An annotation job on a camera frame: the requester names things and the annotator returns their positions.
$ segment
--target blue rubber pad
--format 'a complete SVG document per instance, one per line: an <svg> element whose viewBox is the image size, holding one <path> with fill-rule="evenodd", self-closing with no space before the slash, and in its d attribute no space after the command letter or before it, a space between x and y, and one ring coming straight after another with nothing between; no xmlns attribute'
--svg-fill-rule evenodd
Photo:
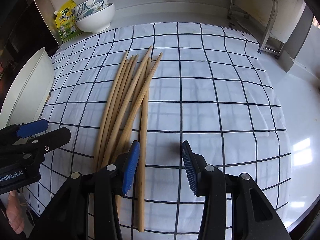
<svg viewBox="0 0 320 240"><path fill-rule="evenodd" d="M138 141L133 141L130 150L129 150L129 161L127 164L127 169L124 172L123 184L122 184L122 192L123 194L127 194L129 189L131 188L134 173L137 168L138 160L140 155L140 143Z"/></svg>
<svg viewBox="0 0 320 240"><path fill-rule="evenodd" d="M184 167L186 168L190 189L196 195L197 189L198 189L197 174L196 174L195 168L193 167L193 164L190 158L190 153L188 152L188 148L184 145L184 143L182 144L182 158L183 158Z"/></svg>
<svg viewBox="0 0 320 240"><path fill-rule="evenodd" d="M21 138L27 138L31 135L46 131L48 126L49 125L46 119L30 122L20 126L20 129L17 131L17 136Z"/></svg>

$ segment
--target hand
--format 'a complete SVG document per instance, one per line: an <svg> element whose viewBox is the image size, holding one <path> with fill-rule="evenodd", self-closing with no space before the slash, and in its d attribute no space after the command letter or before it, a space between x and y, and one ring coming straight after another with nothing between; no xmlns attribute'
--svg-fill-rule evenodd
<svg viewBox="0 0 320 240"><path fill-rule="evenodd" d="M20 207L18 193L16 190L10 191L8 196L7 217L9 224L16 234L20 234L24 229L24 218Z"/></svg>

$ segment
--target pile of chopsticks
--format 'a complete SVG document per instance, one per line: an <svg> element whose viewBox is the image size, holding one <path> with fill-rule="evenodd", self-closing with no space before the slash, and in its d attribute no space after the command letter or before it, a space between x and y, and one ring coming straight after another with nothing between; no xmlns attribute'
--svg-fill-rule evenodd
<svg viewBox="0 0 320 240"><path fill-rule="evenodd" d="M96 171L113 163L119 154L128 152L133 121L142 104L138 168L138 230L141 232L144 231L145 155L149 84L162 57L162 53L160 53L153 67L151 67L151 58L149 57L151 50L152 46L149 47L134 75L139 55L131 56L130 59L127 59L129 51L125 52L108 95L94 150L94 169ZM125 120L125 113L131 98L130 113ZM122 123L125 123L125 126L123 131L120 132ZM121 197L119 196L116 198L116 205L119 213L121 205Z"/></svg>

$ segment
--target floral patterned bowl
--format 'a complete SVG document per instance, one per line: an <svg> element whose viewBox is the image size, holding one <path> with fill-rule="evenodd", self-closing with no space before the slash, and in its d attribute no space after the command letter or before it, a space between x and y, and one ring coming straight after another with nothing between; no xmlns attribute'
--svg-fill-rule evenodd
<svg viewBox="0 0 320 240"><path fill-rule="evenodd" d="M82 14L80 14L76 20L80 20L88 15L91 15L95 12L101 11L104 8L107 8L110 5L109 0L103 0L100 3L95 4L94 6L92 6L90 9L84 11Z"/></svg>
<svg viewBox="0 0 320 240"><path fill-rule="evenodd" d="M72 8L72 12L76 18L80 14L83 14L86 10L90 9L93 7L95 4L102 2L103 0L87 0L83 3L78 4L76 7Z"/></svg>

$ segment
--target green logo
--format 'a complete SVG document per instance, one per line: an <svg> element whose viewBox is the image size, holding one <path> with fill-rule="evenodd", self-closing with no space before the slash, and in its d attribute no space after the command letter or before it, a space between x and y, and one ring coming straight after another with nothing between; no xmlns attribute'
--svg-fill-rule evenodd
<svg viewBox="0 0 320 240"><path fill-rule="evenodd" d="M69 8L67 7L66 9L64 9L61 13L62 15L66 14L69 11Z"/></svg>

